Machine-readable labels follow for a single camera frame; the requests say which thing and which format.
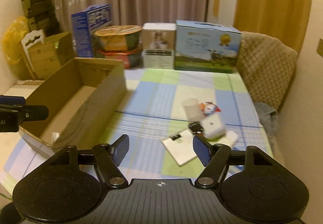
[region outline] tablecloth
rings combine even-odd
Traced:
[[[254,145],[272,156],[266,133],[238,73],[138,68],[125,70],[125,78],[128,92],[100,142],[112,143],[122,134],[129,136],[130,149],[119,167],[129,181],[179,177],[195,180],[204,169],[198,158],[179,167],[160,141],[186,128],[181,103],[190,97],[219,106],[227,130],[239,136],[234,149]],[[21,139],[0,173],[0,182],[12,192],[17,181],[44,161]],[[93,166],[82,170],[95,175]]]

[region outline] table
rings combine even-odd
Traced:
[[[238,73],[207,73],[164,69],[125,70],[128,92],[103,132],[100,141],[112,143],[122,134],[130,138],[130,149],[120,165],[132,178],[191,178],[204,169],[198,158],[179,167],[161,139],[186,128],[182,101],[193,97],[212,101],[222,110],[228,130],[239,138],[235,149],[254,145],[272,156],[266,133]],[[0,182],[12,192],[14,185],[45,159],[19,140],[7,160]],[[83,170],[95,174],[93,166]]]

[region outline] quilted chair back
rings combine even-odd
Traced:
[[[242,32],[236,68],[253,102],[278,109],[296,67],[297,52],[277,38]]]

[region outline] blue box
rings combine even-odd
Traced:
[[[231,73],[241,32],[231,26],[176,21],[175,69]]]
[[[92,34],[112,24],[111,5],[90,6],[83,12],[72,14],[73,36],[79,57],[94,56]]]

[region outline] white card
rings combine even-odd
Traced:
[[[189,129],[183,130],[179,133],[180,138],[173,140],[172,138],[166,138],[161,140],[165,148],[174,158],[176,163],[179,166],[184,165],[193,158],[196,157],[196,154],[193,150],[193,134]],[[225,136],[220,138],[218,141],[209,141],[212,145],[214,144],[225,144],[233,148],[235,142],[238,140],[238,135],[233,131],[226,132]]]

